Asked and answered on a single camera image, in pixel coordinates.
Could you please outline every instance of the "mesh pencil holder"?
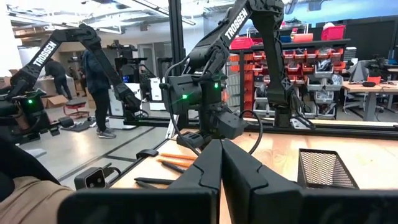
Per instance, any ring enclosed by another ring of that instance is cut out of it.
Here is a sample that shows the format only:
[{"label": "mesh pencil holder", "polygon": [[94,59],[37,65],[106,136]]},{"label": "mesh pencil holder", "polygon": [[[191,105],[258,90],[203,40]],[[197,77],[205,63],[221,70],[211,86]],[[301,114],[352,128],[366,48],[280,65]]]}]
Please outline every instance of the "mesh pencil holder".
[{"label": "mesh pencil holder", "polygon": [[297,183],[306,189],[359,189],[335,151],[300,149]]}]

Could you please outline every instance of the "red chair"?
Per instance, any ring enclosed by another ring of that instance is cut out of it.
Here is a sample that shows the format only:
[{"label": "red chair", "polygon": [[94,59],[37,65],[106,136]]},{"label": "red chair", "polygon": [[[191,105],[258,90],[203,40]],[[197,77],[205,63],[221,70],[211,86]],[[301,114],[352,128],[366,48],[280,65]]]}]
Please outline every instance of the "red chair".
[{"label": "red chair", "polygon": [[[70,100],[67,103],[65,103],[65,106],[63,106],[63,113],[66,116],[69,116],[74,119],[87,118],[90,115],[89,111],[79,111],[79,108],[84,108],[85,106],[86,106],[86,101],[83,99]],[[67,113],[67,109],[75,110],[75,112]]]}]

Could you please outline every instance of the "jeans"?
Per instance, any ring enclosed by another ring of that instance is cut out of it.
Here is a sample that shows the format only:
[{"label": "jeans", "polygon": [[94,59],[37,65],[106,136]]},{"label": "jeans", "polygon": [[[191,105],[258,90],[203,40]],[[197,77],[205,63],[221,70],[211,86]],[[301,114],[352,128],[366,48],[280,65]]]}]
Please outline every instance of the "jeans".
[{"label": "jeans", "polygon": [[110,99],[108,90],[98,90],[97,92],[91,94],[95,102],[95,121],[99,131],[106,130],[106,114],[108,113]]},{"label": "jeans", "polygon": [[70,90],[68,87],[67,79],[66,78],[54,78],[54,84],[55,84],[55,89],[58,93],[58,95],[63,95],[62,87],[63,90],[65,90],[65,93],[67,93],[68,100],[72,100],[72,95],[70,94]]}]

